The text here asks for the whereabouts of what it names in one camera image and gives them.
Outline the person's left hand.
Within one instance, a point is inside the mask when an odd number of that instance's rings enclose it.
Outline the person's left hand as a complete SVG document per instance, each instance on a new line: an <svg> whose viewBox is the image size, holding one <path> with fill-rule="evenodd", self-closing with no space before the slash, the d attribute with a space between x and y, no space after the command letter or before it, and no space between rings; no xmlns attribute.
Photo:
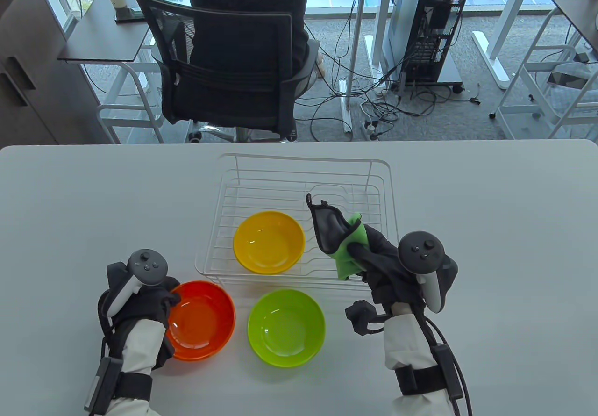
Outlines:
<svg viewBox="0 0 598 416"><path fill-rule="evenodd" d="M123 262L107 266L109 289L100 295L97 305L103 339L107 344L115 344L118 339L124 339L124 329L132 328L132 325L139 320L156 321L167 329L171 308L181 301L181 297L173 292L181 283L174 277L166 276L162 283L156 286L142 286L139 292L128 298L117 314L109 317L107 310L104 309L105 302L109 293L124 277L126 277L126 265Z"/></svg>

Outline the person's right hand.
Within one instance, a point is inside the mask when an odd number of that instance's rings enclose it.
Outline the person's right hand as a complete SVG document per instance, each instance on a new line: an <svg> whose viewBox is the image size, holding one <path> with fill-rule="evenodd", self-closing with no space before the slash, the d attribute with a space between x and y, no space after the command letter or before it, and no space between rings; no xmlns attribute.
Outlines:
<svg viewBox="0 0 598 416"><path fill-rule="evenodd" d="M426 231L412 231L393 245L380 231L365 226L369 247L348 245L352 260L362 269L374 303L389 312L397 303L415 313L429 309L438 314L458 274L457 263L439 238Z"/></svg>

